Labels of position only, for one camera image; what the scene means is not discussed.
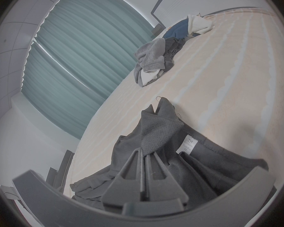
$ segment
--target bed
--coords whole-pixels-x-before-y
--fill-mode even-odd
[[[186,42],[174,67],[139,87],[131,72],[91,119],[73,157],[64,194],[110,164],[120,135],[140,113],[166,97],[179,118],[237,154],[263,158],[284,182],[284,28],[265,9],[233,9],[205,16],[215,28]]]

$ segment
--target black garment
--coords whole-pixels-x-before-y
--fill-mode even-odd
[[[163,55],[165,69],[163,71],[169,71],[174,66],[172,59],[182,49],[184,44],[185,39],[177,39],[175,37],[165,39],[165,53]]]
[[[188,155],[176,150],[187,135],[198,142]],[[189,196],[187,209],[194,209],[229,190],[254,167],[268,170],[263,159],[249,159],[232,153],[193,130],[175,114],[173,105],[161,98],[156,112],[152,105],[141,112],[141,119],[128,136],[116,142],[111,165],[74,184],[75,199],[96,208],[103,208],[100,197],[112,183],[134,149],[144,155],[157,152],[175,180]],[[271,198],[274,188],[267,200]]]

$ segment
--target curtain pleat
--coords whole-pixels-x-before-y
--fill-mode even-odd
[[[46,118],[81,138],[136,64],[153,27],[123,0],[60,0],[41,25],[22,92]]]

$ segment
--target mattress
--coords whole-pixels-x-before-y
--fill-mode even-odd
[[[284,181],[284,28],[273,12],[234,9],[205,16],[215,28],[186,42],[174,67],[139,87],[131,72],[91,119],[71,163],[69,184],[110,164],[115,142],[141,111],[166,97],[179,118],[211,141],[263,158]]]

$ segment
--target blue cloth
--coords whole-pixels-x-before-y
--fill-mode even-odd
[[[188,18],[176,23],[171,27],[163,38],[176,37],[177,39],[183,39],[188,35]]]

